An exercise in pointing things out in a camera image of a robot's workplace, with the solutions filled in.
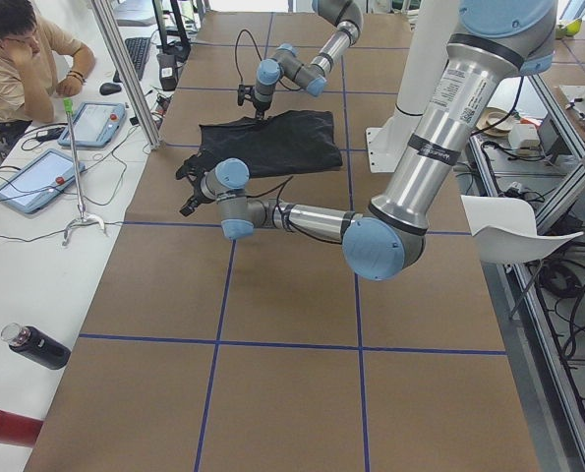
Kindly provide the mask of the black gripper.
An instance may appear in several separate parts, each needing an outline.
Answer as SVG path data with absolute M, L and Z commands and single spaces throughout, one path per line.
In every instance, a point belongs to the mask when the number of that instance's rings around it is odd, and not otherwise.
M 252 103 L 255 108 L 255 116 L 258 123 L 265 122 L 265 113 L 269 110 L 272 103 L 272 96 L 253 96 Z
M 193 195 L 179 209 L 182 215 L 191 215 L 200 205 L 211 204 L 217 200 L 218 180 L 214 174 L 202 174 L 192 184 Z

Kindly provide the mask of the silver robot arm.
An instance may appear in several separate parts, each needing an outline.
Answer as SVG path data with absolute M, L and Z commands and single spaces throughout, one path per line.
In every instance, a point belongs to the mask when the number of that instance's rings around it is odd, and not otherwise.
M 314 1 L 312 8 L 334 27 L 314 57 L 305 58 L 296 46 L 284 42 L 259 62 L 251 85 L 245 82 L 238 85 L 237 104 L 250 102 L 258 120 L 262 120 L 271 107 L 276 87 L 283 80 L 313 97 L 321 95 L 336 63 L 360 39 L 364 20 L 356 2 Z
M 358 275 L 389 279 L 423 254 L 428 210 L 498 85 L 551 66 L 556 5 L 461 1 L 450 8 L 444 46 L 434 46 L 425 60 L 425 105 L 409 134 L 396 141 L 392 177 L 365 213 L 262 200 L 246 192 L 252 178 L 313 173 L 337 164 L 330 113 L 268 114 L 279 80 L 320 94 L 334 62 L 360 37 L 363 20 L 354 2 L 317 1 L 313 8 L 334 26 L 334 34 L 309 64 L 287 43 L 262 60 L 255 83 L 238 88 L 239 101 L 254 105 L 254 117 L 202 126 L 199 151 L 176 173 L 194 190 L 181 213 L 216 204 L 227 239 L 250 236 L 259 227 L 300 232 L 339 245 Z

